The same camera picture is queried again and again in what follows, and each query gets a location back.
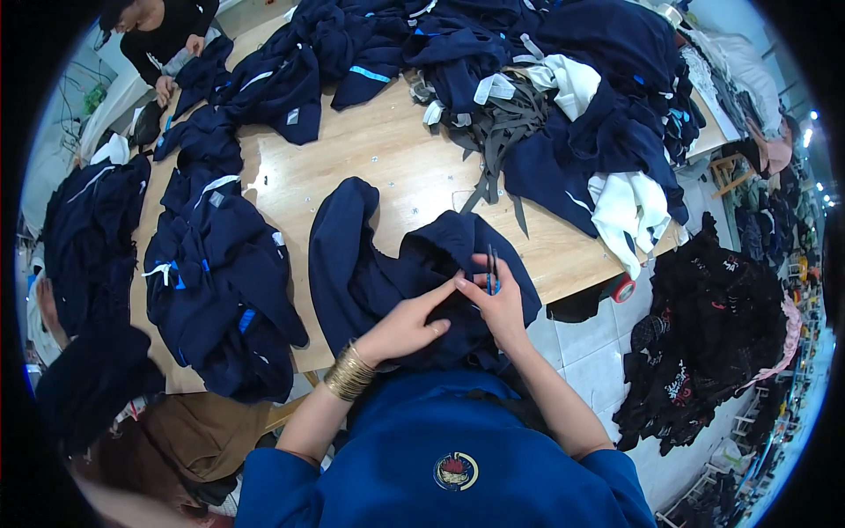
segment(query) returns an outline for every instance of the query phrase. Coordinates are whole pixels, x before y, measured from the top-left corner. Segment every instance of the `stool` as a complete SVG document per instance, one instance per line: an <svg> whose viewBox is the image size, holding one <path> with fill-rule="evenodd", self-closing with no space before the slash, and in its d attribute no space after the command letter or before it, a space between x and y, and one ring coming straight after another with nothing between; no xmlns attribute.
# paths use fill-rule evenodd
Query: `stool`
<svg viewBox="0 0 845 528"><path fill-rule="evenodd" d="M745 172L745 174L731 181L733 170L736 168L735 162L739 159L744 160L745 156L741 154L733 154L728 157L711 161L710 165L707 166L713 176L713 182L716 184L716 187L718 187L718 190L712 196L714 199L719 198L731 189L736 188L740 183L750 178L752 174L756 174L755 170L750 168Z"/></svg>

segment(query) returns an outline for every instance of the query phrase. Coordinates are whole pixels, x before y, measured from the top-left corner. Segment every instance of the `hand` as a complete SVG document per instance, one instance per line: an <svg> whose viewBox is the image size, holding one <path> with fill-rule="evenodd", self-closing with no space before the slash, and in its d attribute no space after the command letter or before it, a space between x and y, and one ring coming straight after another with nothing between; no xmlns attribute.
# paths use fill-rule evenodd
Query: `hand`
<svg viewBox="0 0 845 528"><path fill-rule="evenodd" d="M355 342L358 355L375 368L386 359L412 354L445 334L451 325L448 319L438 319L431 324L425 324L425 321L453 291L455 280L449 279L429 293L397 304L387 317Z"/></svg>
<svg viewBox="0 0 845 528"><path fill-rule="evenodd" d="M162 75L158 78L155 82L155 99L158 101L159 106L162 108L167 106L167 102L170 100L171 95L173 95L173 89L175 87L176 84L173 82L173 77Z"/></svg>
<svg viewBox="0 0 845 528"><path fill-rule="evenodd" d="M203 50L205 49L205 38L197 35L189 36L188 41L185 42L185 49L188 50L188 53L191 55L199 57L203 54Z"/></svg>
<svg viewBox="0 0 845 528"><path fill-rule="evenodd" d="M476 253L472 255L472 260L476 264L486 264L487 255ZM472 282L463 277L456 277L455 286L481 310L481 316L490 328L496 346L505 354L511 354L524 346L530 346L531 342L528 340L522 318L520 285L510 273L508 263L499 259L497 266L499 293L496 295L488 295L487 291L482 289L487 287L486 273L475 275Z"/></svg>

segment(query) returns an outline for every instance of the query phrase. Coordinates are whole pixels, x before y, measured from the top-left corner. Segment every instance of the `wooden table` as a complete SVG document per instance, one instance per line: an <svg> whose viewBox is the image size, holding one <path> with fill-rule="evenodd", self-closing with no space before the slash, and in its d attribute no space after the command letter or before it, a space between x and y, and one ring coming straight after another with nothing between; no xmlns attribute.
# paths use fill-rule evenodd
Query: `wooden table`
<svg viewBox="0 0 845 528"><path fill-rule="evenodd" d="M233 68L258 49L283 23L282 17L273 19L238 37L227 67ZM301 147L288 144L265 126L247 126L238 131L244 159L243 195L255 204L268 224L281 231L290 251L294 305L311 338L308 348L292 353L300 373L334 362L308 289L308 234L323 199L350 176L358 176L378 188L381 203L373 218L373 226L377 226L374 243L383 253L396 257L406 233L432 222L445 210L459 210L481 176L479 154L462 162L463 149L443 136L428 133L422 122L425 108L412 102L404 79L391 83L369 103L340 113L330 108L329 91L324 92L320 137L314 143ZM162 123L174 107L171 104ZM176 159L173 153L162 162L153 162L140 225L134 233L140 261L164 209L159 201ZM531 239L516 224L507 195L496 205L481 201L474 211L513 244L543 303L622 272L619 261L600 240L589 238L530 200L523 203ZM656 255L676 247L678 228L673 222L657 244ZM645 255L640 257L645 262ZM132 283L132 323L152 337L150 356L167 377L167 392L204 390L193 369L176 364L158 330L147 319L142 271L139 266Z"/></svg>

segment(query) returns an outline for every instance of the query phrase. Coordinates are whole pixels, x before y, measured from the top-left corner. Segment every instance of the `clothing rack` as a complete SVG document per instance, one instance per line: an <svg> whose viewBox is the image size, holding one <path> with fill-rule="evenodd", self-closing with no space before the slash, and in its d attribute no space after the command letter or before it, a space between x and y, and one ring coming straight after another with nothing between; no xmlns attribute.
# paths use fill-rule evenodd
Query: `clothing rack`
<svg viewBox="0 0 845 528"><path fill-rule="evenodd" d="M704 496L707 491L707 488L716 484L716 479L714 479L713 476L717 473L727 474L728 471L720 470L719 468L715 467L710 463L705 463L704 473L699 477L697 481L695 481L695 484L692 485L690 490L677 501L675 501L675 503L672 504L671 508L667 509L665 512L656 512L654 516L657 518L657 520L663 521L663 523L669 526L670 528L682 528L683 525L678 526L674 524L671 520L669 520L669 515L671 515L672 512L676 508L678 508L678 506L683 501L687 501L690 504L697 503L699 499Z"/></svg>

